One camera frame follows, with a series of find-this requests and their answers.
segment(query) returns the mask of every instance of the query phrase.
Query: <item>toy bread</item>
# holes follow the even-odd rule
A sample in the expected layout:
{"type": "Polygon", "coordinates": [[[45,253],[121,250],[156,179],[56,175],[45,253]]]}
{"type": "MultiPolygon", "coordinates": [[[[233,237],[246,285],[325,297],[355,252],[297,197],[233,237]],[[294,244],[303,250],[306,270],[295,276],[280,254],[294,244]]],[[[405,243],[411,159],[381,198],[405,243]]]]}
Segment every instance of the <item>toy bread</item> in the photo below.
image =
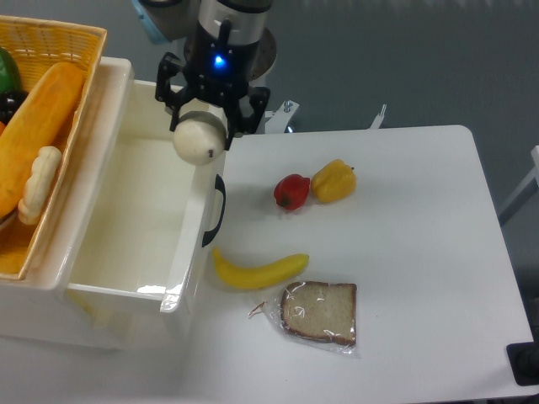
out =
{"type": "Polygon", "coordinates": [[[0,136],[0,218],[11,213],[24,195],[32,163],[41,147],[55,140],[83,89],[83,72],[58,62],[43,75],[0,136]]]}

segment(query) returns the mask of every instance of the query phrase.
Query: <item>blue light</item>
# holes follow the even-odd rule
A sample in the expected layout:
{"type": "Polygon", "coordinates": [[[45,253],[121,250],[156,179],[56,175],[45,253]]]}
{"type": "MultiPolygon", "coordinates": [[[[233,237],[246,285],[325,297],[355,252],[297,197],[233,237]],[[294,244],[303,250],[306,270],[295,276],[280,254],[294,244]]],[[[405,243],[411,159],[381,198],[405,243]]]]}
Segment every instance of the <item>blue light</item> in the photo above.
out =
{"type": "Polygon", "coordinates": [[[227,65],[227,61],[225,61],[222,57],[219,55],[216,56],[215,60],[213,61],[213,66],[215,69],[221,70],[223,67],[227,65]]]}

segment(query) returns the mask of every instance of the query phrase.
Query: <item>white plastic bin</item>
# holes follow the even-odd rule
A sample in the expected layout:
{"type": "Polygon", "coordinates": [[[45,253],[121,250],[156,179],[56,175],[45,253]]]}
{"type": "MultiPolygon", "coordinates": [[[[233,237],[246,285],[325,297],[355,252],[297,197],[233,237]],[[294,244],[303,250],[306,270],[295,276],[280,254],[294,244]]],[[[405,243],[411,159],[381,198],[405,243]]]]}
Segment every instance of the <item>white plastic bin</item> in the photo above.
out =
{"type": "Polygon", "coordinates": [[[128,61],[103,58],[99,77],[50,244],[26,280],[0,284],[13,308],[1,335],[123,348],[141,316],[173,338],[189,329],[224,154],[203,167],[178,158],[154,83],[133,81],[128,61]]]}

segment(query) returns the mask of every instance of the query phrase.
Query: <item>red pepper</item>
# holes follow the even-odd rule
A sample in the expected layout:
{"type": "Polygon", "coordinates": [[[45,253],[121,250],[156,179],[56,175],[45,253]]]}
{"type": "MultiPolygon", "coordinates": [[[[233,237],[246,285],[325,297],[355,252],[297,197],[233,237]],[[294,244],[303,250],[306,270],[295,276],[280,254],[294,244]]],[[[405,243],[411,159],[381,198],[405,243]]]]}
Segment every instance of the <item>red pepper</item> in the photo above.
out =
{"type": "Polygon", "coordinates": [[[305,204],[310,185],[310,178],[302,177],[300,174],[291,174],[281,179],[273,191],[273,196],[278,206],[286,210],[295,210],[305,204]]]}

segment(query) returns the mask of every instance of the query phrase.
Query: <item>wicker basket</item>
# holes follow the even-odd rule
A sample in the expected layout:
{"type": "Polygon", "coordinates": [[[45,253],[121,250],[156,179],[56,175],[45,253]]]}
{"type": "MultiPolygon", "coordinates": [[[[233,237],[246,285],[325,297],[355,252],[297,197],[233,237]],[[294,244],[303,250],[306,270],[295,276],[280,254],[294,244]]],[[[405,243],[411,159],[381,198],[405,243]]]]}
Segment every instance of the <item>wicker basket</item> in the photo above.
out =
{"type": "Polygon", "coordinates": [[[88,104],[106,35],[105,29],[96,27],[0,16],[0,46],[16,61],[23,89],[31,91],[43,74],[59,61],[75,64],[85,76],[81,98],[72,111],[72,120],[66,121],[53,145],[62,152],[62,160],[40,223],[37,226],[26,226],[16,220],[0,232],[0,279],[24,279],[33,258],[39,255],[42,247],[46,247],[52,207],[88,104]]]}

